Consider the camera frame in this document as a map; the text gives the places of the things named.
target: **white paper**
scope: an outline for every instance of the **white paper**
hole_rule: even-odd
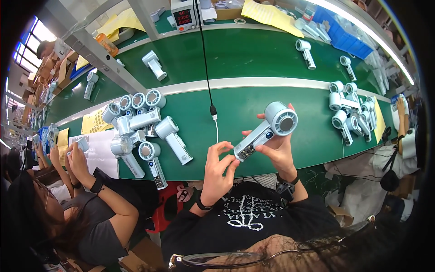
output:
[[[333,174],[333,173],[329,173],[329,172],[326,172],[326,173],[325,173],[325,178],[327,178],[327,179],[329,179],[329,180],[332,180],[333,177],[334,177],[334,174]]]
[[[114,138],[113,130],[78,135],[68,138],[68,145],[85,137],[89,144],[89,150],[85,152],[89,173],[93,173],[98,167],[111,178],[119,178],[118,160],[110,150],[110,142]]]
[[[218,14],[216,13],[216,10],[214,7],[211,7],[209,9],[201,10],[202,13],[202,19],[208,20],[208,19],[217,19]]]

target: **black wristband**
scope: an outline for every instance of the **black wristband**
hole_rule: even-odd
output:
[[[73,183],[71,182],[71,184],[72,184],[72,186],[73,186],[74,189],[80,189],[80,188],[82,187],[82,184],[81,184],[80,182],[78,182],[77,184],[73,184]]]
[[[95,177],[95,183],[94,183],[94,185],[92,185],[92,188],[90,189],[90,191],[97,195],[101,191],[101,188],[103,187],[103,185],[104,185],[103,179],[99,175],[97,175]]]
[[[204,206],[204,204],[202,204],[202,202],[201,202],[201,193],[202,193],[202,190],[200,190],[199,193],[198,193],[198,197],[196,199],[196,205],[198,205],[199,209],[201,209],[203,211],[209,211],[209,210],[211,210],[213,207],[207,207],[207,206]]]

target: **digital display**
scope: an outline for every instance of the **digital display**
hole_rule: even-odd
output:
[[[174,12],[174,18],[175,18],[175,22],[177,23],[178,26],[183,25],[183,24],[192,23],[190,9]]]

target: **hand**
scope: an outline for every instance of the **hand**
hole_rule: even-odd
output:
[[[38,157],[42,158],[44,156],[44,150],[42,150],[42,143],[39,142],[35,145],[35,151]]]
[[[60,155],[57,144],[55,144],[53,148],[50,148],[50,154],[48,155],[48,158],[51,160],[51,163],[54,166],[60,165]]]
[[[399,97],[396,101],[397,106],[397,112],[399,113],[399,116],[405,116],[405,104],[403,102],[402,97]]]
[[[88,178],[92,175],[89,173],[86,157],[83,151],[79,148],[79,144],[77,142],[74,142],[67,149],[67,152],[69,151],[71,151],[71,154],[66,156],[68,159],[68,164],[71,167],[74,176],[76,176],[81,184],[83,184],[87,188],[91,188],[93,184],[86,184],[86,181],[88,181]]]
[[[222,141],[208,148],[204,185],[201,193],[201,203],[204,206],[213,206],[233,186],[234,172],[240,161],[236,160],[234,155],[226,155],[219,161],[219,155],[228,152],[231,148],[234,146],[227,141]]]
[[[294,110],[291,104],[288,104],[288,107]],[[264,114],[257,114],[257,118],[264,119]],[[242,134],[248,136],[251,132],[252,130],[242,131]],[[287,136],[275,135],[265,144],[261,144],[255,148],[256,151],[269,157],[275,169],[278,170],[280,176],[286,180],[291,179],[291,176],[296,171],[296,168],[293,165],[293,157],[291,155],[291,135],[292,134]]]

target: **black bag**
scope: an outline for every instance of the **black bag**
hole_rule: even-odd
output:
[[[399,136],[397,142],[399,142],[403,137],[404,137],[403,135]],[[385,172],[388,165],[391,163],[390,170],[388,170],[388,172],[386,172],[381,179],[381,187],[387,192],[393,192],[399,187],[399,178],[397,177],[396,172],[392,170],[394,160],[396,159],[397,153],[399,152],[399,147],[396,145],[395,149],[396,150],[394,150],[393,155],[391,155],[391,158],[388,160],[387,164],[382,169],[382,172]]]

